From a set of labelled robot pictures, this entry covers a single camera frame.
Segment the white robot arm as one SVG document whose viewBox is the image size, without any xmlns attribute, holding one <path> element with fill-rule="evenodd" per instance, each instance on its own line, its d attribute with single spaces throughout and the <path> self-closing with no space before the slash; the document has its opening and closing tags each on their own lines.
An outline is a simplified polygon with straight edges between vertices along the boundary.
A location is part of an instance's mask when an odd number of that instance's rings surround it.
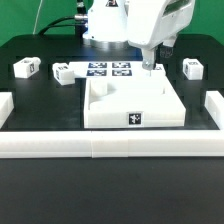
<svg viewBox="0 0 224 224">
<path fill-rule="evenodd" d="M 153 70 L 157 47 L 171 49 L 193 17 L 196 0 L 93 0 L 84 43 L 102 49 L 130 45 L 142 53 L 142 67 Z"/>
</svg>

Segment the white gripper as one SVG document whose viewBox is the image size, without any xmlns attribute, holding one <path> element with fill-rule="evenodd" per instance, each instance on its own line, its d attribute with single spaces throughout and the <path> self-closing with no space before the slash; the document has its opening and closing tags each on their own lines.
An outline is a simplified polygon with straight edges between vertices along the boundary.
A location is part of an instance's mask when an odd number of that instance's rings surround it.
<svg viewBox="0 0 224 224">
<path fill-rule="evenodd" d="M 155 48 L 173 47 L 178 33 L 193 17 L 195 0 L 130 0 L 127 38 L 131 46 L 142 50 L 143 68 L 155 67 Z"/>
</svg>

